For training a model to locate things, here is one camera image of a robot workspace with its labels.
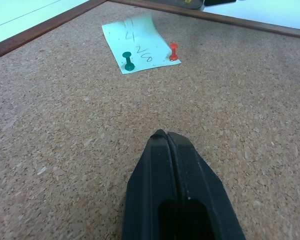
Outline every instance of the wooden board edge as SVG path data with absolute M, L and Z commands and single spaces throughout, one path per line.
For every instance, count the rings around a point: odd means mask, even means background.
M 72 19 L 88 12 L 89 10 L 103 4 L 107 0 L 89 0 L 79 6 L 76 6 L 68 11 L 65 11 L 49 20 L 46 20 L 38 25 L 31 27 L 23 32 L 18 33 L 6 40 L 0 42 L 0 57 L 3 55 L 29 43 L 30 41 L 46 34 L 47 32 L 56 29 Z
M 231 16 L 224 16 L 224 15 L 203 12 L 199 10 L 186 9 L 177 6 L 170 6 L 170 5 L 154 3 L 154 2 L 144 1 L 144 0 L 108 0 L 108 1 L 113 3 L 118 3 L 118 4 L 126 4 L 126 5 L 146 8 L 146 9 L 172 13 L 172 14 L 184 15 L 187 17 L 192 17 L 197 19 L 209 20 L 209 21 L 219 22 L 223 24 L 236 25 L 240 27 L 300 38 L 300 29 L 292 28 L 292 27 L 279 26 L 279 25 L 263 23 L 259 21 L 246 20 L 246 19 L 241 19 L 241 18 L 236 18 Z

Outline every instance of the push pin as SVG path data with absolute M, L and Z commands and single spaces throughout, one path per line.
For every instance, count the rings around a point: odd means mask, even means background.
M 126 51 L 122 54 L 122 57 L 126 59 L 126 65 L 124 66 L 124 69 L 127 71 L 132 71 L 135 69 L 135 65 L 131 62 L 130 57 L 131 57 L 131 52 Z
M 176 49 L 178 48 L 178 44 L 176 44 L 176 43 L 170 43 L 170 48 L 172 50 L 172 54 L 169 57 L 170 61 L 177 61 L 178 60 L 178 56 L 176 54 Z

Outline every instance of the cork surface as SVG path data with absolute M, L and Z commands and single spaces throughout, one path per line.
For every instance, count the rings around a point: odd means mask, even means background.
M 148 12 L 182 64 L 122 75 L 101 25 Z M 0 240 L 120 239 L 157 129 L 192 141 L 247 239 L 300 240 L 300 39 L 109 2 L 0 58 Z

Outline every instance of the paper note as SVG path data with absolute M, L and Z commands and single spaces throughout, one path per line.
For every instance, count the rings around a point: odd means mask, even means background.
M 169 60 L 172 51 L 157 32 L 150 14 L 106 24 L 102 30 L 123 74 L 181 63 Z M 124 52 L 131 52 L 130 60 L 135 66 L 132 71 L 125 69 Z

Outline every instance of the red push pin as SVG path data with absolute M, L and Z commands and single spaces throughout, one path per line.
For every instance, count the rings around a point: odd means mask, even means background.
M 170 61 L 177 61 L 178 60 L 178 56 L 176 54 L 176 49 L 178 48 L 178 44 L 176 44 L 176 43 L 170 43 L 170 48 L 172 50 L 172 54 L 169 57 Z

